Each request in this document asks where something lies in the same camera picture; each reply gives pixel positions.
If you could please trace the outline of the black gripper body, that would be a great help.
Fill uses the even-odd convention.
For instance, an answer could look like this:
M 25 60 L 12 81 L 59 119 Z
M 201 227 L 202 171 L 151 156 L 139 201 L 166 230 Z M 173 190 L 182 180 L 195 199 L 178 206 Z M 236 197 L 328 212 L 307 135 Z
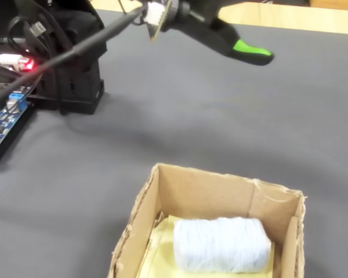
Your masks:
M 210 28 L 232 27 L 231 24 L 218 18 L 221 8 L 243 3 L 244 1 L 179 1 L 176 15 L 176 28 L 184 28 L 192 22 L 199 22 L 201 25 Z

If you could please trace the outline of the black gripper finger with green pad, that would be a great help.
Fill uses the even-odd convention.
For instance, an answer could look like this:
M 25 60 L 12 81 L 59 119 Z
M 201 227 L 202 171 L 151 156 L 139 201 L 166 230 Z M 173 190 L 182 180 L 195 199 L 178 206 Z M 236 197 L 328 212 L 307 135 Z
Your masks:
M 214 35 L 213 50 L 223 56 L 260 66 L 268 65 L 274 59 L 272 52 L 247 44 L 231 24 L 221 19 L 214 19 L 210 29 Z

